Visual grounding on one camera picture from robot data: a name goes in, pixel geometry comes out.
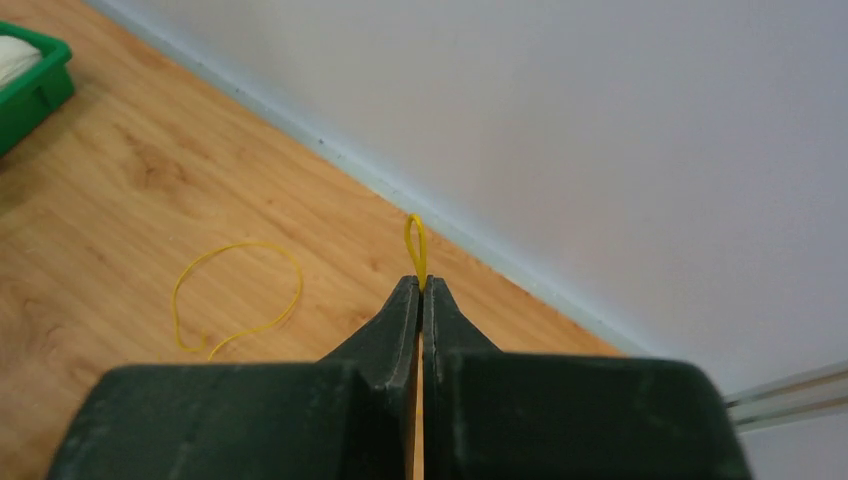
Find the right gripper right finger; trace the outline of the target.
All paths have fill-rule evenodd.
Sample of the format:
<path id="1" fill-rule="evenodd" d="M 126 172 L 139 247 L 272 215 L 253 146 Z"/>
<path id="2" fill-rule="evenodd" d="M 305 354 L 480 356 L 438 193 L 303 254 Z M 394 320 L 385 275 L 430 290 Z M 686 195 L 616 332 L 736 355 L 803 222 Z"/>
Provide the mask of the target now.
<path id="1" fill-rule="evenodd" d="M 723 399 L 693 364 L 510 353 L 432 277 L 422 307 L 428 479 L 748 479 Z"/>

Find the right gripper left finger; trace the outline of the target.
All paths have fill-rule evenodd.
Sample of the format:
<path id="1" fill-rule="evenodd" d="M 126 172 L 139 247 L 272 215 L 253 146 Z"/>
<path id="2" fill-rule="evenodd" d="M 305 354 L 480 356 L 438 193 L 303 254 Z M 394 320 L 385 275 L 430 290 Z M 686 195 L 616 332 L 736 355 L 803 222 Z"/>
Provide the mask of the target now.
<path id="1" fill-rule="evenodd" d="M 127 365 L 69 424 L 51 479 L 408 479 L 415 277 L 315 362 Z"/>

